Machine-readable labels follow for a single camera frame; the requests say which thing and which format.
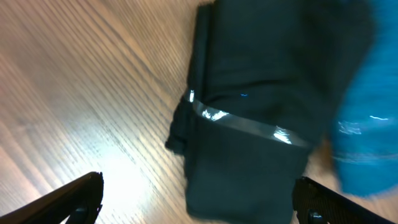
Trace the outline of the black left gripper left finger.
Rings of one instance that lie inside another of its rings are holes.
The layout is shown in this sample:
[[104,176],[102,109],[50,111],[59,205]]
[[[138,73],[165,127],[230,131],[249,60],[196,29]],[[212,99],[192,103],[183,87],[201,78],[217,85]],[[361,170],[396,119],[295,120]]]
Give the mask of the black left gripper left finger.
[[103,174],[89,172],[1,217],[1,224],[94,224],[102,209]]

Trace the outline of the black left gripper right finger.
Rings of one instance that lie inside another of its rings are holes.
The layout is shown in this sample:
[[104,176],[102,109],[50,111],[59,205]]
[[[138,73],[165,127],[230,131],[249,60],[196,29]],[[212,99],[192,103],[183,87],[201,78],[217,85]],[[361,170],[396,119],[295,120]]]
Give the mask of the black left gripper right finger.
[[300,224],[394,224],[308,177],[295,182],[293,208]]

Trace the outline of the black cloth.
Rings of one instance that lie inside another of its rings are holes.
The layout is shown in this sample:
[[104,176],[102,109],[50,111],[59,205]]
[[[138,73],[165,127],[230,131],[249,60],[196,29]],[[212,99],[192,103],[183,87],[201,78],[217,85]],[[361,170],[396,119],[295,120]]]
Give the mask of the black cloth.
[[368,1],[217,0],[197,7],[166,148],[187,213],[289,223],[292,192],[374,36]]

